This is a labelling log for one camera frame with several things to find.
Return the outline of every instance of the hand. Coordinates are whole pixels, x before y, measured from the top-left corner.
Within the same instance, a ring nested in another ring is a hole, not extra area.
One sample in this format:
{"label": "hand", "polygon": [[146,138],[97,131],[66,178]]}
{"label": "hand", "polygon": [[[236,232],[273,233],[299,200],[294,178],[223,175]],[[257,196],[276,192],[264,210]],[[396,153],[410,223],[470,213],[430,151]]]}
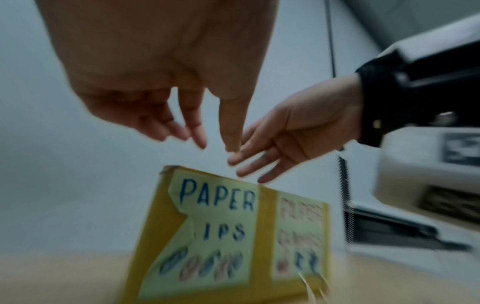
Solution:
{"label": "hand", "polygon": [[357,74],[335,78],[294,94],[242,135],[239,153],[228,159],[235,166],[264,152],[237,170],[244,177],[278,161],[259,183],[277,178],[296,165],[320,157],[360,136],[362,86]]}
{"label": "hand", "polygon": [[[220,134],[238,151],[277,0],[37,0],[71,87],[95,116],[159,141],[204,148],[205,89],[220,98]],[[178,87],[186,128],[167,100]]]}

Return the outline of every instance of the white device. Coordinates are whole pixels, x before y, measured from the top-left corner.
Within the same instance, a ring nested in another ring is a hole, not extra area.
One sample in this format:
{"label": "white device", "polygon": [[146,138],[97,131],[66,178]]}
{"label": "white device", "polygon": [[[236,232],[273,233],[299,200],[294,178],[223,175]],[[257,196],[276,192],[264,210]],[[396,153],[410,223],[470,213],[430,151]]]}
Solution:
{"label": "white device", "polygon": [[385,135],[374,195],[480,231],[480,129],[406,127]]}

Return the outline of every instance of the paper label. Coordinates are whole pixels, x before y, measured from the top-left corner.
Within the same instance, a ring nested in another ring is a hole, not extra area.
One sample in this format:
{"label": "paper label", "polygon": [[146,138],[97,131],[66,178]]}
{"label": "paper label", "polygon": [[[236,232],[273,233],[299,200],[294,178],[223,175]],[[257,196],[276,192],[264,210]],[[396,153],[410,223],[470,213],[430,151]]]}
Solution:
{"label": "paper label", "polygon": [[325,203],[278,192],[273,239],[273,280],[324,273]]}
{"label": "paper label", "polygon": [[139,298],[248,284],[259,187],[178,169],[168,193],[188,219],[153,263]]}

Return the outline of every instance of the table surface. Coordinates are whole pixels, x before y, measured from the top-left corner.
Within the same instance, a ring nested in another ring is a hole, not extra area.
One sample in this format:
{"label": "table surface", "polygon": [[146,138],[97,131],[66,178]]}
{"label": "table surface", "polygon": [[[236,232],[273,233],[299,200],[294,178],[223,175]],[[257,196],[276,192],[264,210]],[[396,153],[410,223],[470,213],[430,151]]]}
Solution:
{"label": "table surface", "polygon": [[[1,302],[114,304],[129,259],[126,253],[0,257]],[[480,288],[475,291],[413,268],[353,254],[333,256],[330,288],[331,304],[480,301]]]}

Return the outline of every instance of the black label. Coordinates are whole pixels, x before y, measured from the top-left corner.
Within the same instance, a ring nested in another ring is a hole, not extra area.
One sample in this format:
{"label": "black label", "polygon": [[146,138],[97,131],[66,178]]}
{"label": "black label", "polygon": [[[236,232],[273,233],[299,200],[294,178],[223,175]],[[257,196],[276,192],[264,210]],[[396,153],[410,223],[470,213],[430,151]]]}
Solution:
{"label": "black label", "polygon": [[480,224],[480,195],[456,190],[431,187],[420,209],[454,217],[463,221]]}
{"label": "black label", "polygon": [[480,167],[480,133],[446,133],[442,161]]}

